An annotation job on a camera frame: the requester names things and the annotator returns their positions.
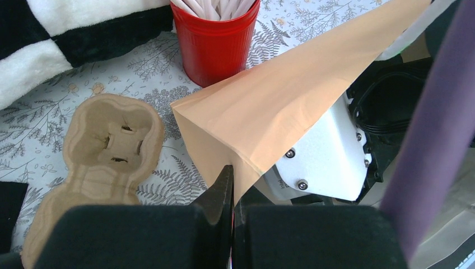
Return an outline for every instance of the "orange paper bag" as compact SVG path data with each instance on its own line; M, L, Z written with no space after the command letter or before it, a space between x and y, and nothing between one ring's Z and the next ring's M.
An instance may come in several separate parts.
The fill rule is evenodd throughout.
M172 103L188 153L208 186L232 164L238 201L429 4L391 0Z

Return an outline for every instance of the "cardboard cup holder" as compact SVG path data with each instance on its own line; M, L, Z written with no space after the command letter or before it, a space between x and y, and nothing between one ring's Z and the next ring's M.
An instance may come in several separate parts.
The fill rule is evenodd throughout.
M26 236L22 262L33 268L54 225L79 205L139 205L137 186L158 165L165 127L150 105L119 95L89 98L64 138L69 174L42 200Z

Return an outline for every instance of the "purple tube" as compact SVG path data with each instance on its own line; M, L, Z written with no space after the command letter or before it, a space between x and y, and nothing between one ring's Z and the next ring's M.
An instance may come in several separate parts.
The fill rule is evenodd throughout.
M426 81L380 206L393 223L407 261L440 211L474 133L475 1L463 1Z

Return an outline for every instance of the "table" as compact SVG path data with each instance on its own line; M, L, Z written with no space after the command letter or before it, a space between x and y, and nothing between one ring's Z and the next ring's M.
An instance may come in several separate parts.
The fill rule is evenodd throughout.
M384 2L387 0L262 0L248 67ZM141 99L157 109L166 125L159 165L137 189L140 201L144 205L186 205L198 197L206 185L187 154L169 104L199 89L183 71L176 35L162 33L122 57L58 75L1 111L0 180L29 183L12 250L22 250L41 199L67 176L62 141L71 116L81 102L97 94Z

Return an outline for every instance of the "screw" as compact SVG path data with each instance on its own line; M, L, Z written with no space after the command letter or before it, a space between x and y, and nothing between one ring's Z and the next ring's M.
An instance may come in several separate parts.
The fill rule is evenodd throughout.
M294 149L289 149L288 152L285 153L285 157L292 159L295 157L295 150Z
M304 191L308 189L309 184L307 183L307 180L301 179L299 180L299 182L297 182L297 187L299 188L299 190Z

